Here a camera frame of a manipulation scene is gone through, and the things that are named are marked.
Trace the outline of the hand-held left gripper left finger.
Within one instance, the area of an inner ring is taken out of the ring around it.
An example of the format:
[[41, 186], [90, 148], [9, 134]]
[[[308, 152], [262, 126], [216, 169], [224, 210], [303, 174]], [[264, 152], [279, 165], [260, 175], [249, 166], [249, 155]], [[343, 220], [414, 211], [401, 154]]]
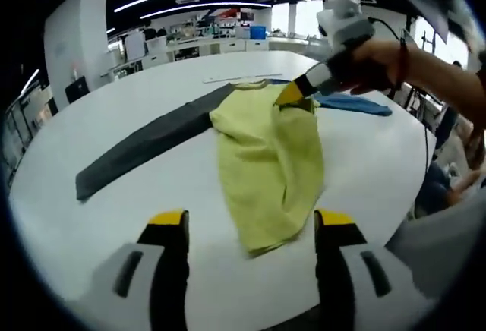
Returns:
[[185, 330], [189, 213], [149, 220], [134, 243], [122, 245], [94, 271], [85, 294], [91, 330]]

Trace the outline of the person's right hand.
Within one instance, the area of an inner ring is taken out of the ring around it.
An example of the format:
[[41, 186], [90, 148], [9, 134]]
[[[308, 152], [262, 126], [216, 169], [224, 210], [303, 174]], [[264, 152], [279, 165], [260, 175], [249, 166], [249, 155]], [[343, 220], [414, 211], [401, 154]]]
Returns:
[[373, 90], [397, 91], [409, 72], [409, 49], [404, 42], [371, 39], [352, 51], [341, 90], [361, 95]]

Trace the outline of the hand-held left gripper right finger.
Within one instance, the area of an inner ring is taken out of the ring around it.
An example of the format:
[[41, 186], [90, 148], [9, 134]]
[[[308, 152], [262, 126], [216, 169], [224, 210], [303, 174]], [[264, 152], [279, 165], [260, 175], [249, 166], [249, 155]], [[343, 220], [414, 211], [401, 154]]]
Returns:
[[316, 277], [322, 330], [411, 330], [421, 293], [411, 270], [366, 241], [348, 214], [314, 211]]

